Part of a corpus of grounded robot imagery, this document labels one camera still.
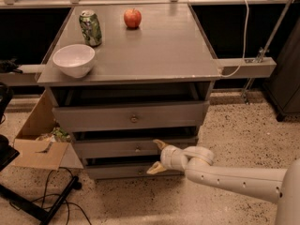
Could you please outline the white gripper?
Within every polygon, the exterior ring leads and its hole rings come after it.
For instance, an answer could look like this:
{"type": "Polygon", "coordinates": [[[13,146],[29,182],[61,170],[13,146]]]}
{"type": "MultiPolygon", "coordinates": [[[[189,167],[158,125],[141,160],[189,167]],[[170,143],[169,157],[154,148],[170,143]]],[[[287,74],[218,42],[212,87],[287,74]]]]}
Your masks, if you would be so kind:
{"type": "Polygon", "coordinates": [[[165,172],[166,170],[176,170],[180,172],[185,170],[188,165],[188,157],[184,150],[173,145],[168,145],[159,139],[154,139],[154,143],[162,152],[160,154],[160,161],[155,162],[147,170],[148,174],[154,175],[165,172]]]}

